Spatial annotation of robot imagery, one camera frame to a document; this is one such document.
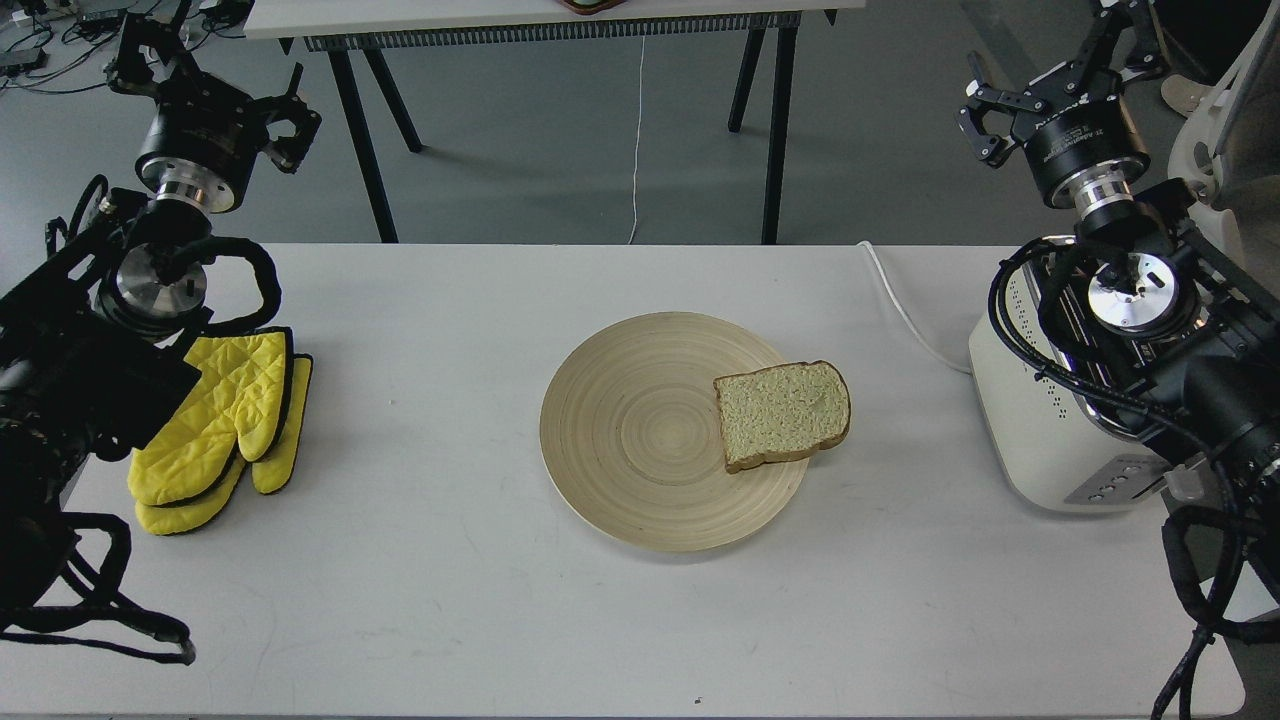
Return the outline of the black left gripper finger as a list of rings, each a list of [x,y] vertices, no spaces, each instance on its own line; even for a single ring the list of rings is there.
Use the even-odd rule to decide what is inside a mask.
[[[300,169],[323,123],[319,113],[300,96],[303,72],[303,65],[296,63],[285,91],[259,100],[259,120],[265,137],[259,151],[285,174],[294,174]],[[269,128],[280,123],[287,123],[292,133],[271,136]]]
[[[108,87],[131,96],[174,99],[198,94],[202,72],[184,45],[186,19],[166,22],[127,17],[115,56],[108,63]]]

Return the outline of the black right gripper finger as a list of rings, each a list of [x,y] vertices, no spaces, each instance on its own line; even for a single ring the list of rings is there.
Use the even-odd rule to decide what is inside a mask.
[[[1084,123],[1069,120],[1065,113],[1079,102],[1085,88],[1082,59],[1059,63],[1020,92],[995,87],[979,53],[969,53],[966,60],[973,81],[966,87],[966,105],[957,111],[957,124],[975,158],[998,168],[1028,143],[1036,145],[1039,164],[1079,154]]]
[[[1071,61],[1071,86],[1116,88],[1171,70],[1151,1],[1088,1],[1092,24]]]

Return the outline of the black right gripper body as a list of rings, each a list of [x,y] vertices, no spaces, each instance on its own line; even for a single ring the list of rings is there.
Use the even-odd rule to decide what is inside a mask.
[[[1025,91],[1012,126],[1038,195],[1047,208],[1075,205],[1071,186],[1093,170],[1132,183],[1149,169],[1149,151],[1123,99],[1124,87],[1093,88],[1055,104]]]

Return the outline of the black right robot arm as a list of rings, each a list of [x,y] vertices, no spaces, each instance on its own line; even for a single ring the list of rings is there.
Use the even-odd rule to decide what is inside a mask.
[[[1210,644],[1277,642],[1275,620],[1228,616],[1244,566],[1277,593],[1277,299],[1204,237],[1184,179],[1133,190],[1149,154],[1123,94],[1169,70],[1164,36],[1151,1],[1093,1],[1091,14],[1076,55],[1021,90],[995,87],[970,56],[956,119],[975,156],[997,168],[1023,151],[1043,204],[1076,214],[1069,236],[1000,263],[984,328],[1030,383],[1068,391],[1088,425],[1142,447],[1033,503],[1097,511],[1206,462],[1216,505],[1184,501],[1161,530],[1194,630],[1151,717],[1189,719]]]

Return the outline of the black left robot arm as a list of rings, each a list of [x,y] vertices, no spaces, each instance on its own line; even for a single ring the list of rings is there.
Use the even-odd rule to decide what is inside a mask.
[[[156,117],[136,173],[143,191],[96,176],[70,222],[46,228],[47,260],[3,297],[3,639],[70,644],[87,623],[116,623],[169,652],[83,639],[157,664],[195,661],[189,628],[122,592],[125,520],[65,510],[90,457],[150,445],[197,397],[201,340],[247,337],[279,311],[268,251],[215,236],[265,155],[298,169],[321,119],[298,97],[251,97],[198,68],[168,22],[123,15],[108,86],[150,97]]]

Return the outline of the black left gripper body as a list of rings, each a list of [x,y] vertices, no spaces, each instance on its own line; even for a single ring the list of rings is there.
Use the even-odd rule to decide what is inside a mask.
[[[155,193],[168,177],[186,176],[204,188],[207,211],[234,211],[268,145],[264,118],[250,111],[252,96],[221,78],[204,78],[198,87],[172,78],[160,90],[136,174]]]

